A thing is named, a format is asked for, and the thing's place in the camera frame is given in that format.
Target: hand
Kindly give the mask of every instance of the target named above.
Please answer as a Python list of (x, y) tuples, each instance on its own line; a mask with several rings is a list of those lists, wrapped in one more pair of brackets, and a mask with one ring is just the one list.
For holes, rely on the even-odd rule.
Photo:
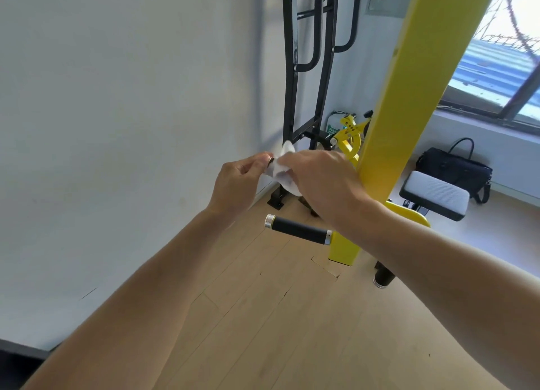
[(336, 151), (287, 153), (278, 163), (290, 168), (288, 172), (307, 202), (340, 232), (351, 220), (347, 213), (358, 212), (355, 208), (362, 209), (365, 202), (373, 201), (353, 165)]
[(262, 152), (223, 164), (207, 210), (226, 217), (230, 222), (236, 221), (253, 203), (259, 178), (272, 156), (269, 152)]

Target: wall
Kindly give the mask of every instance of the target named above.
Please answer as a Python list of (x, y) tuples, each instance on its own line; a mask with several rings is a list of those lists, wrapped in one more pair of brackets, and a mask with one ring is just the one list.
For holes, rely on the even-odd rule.
[[(358, 37), (345, 53), (337, 53), (330, 78), (325, 116), (332, 110), (362, 114), (379, 99), (402, 20), (366, 15), (368, 0), (361, 0)], [(336, 42), (346, 42), (351, 0), (340, 0)], [(494, 169), (495, 187), (510, 195), (538, 203), (540, 138), (449, 113), (436, 112), (418, 141), (415, 155), (430, 146), (449, 148), (459, 138), (476, 141), (475, 158)]]
[(281, 0), (0, 0), (0, 35), (0, 338), (48, 350), (280, 147)]

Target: window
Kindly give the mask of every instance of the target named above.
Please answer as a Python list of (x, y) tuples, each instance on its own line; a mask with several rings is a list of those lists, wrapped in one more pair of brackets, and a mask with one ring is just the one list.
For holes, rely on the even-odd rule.
[(540, 134), (540, 0), (492, 0), (439, 109)]

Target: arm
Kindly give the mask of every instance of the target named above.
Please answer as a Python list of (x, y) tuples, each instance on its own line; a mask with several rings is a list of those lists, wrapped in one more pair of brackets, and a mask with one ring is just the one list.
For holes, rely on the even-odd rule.
[(25, 390), (151, 389), (195, 299), (194, 282), (223, 230), (249, 209), (270, 155), (226, 163), (208, 207), (80, 325)]
[(540, 388), (538, 278), (389, 211), (338, 153), (279, 162), (314, 210), (398, 276), (485, 369), (512, 389)]

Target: person's left hand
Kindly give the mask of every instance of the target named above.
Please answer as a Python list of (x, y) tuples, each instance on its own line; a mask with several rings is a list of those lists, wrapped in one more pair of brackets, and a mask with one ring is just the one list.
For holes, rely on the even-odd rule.
[(272, 153), (265, 151), (223, 164), (207, 210), (235, 221), (253, 203), (259, 178), (272, 157)]

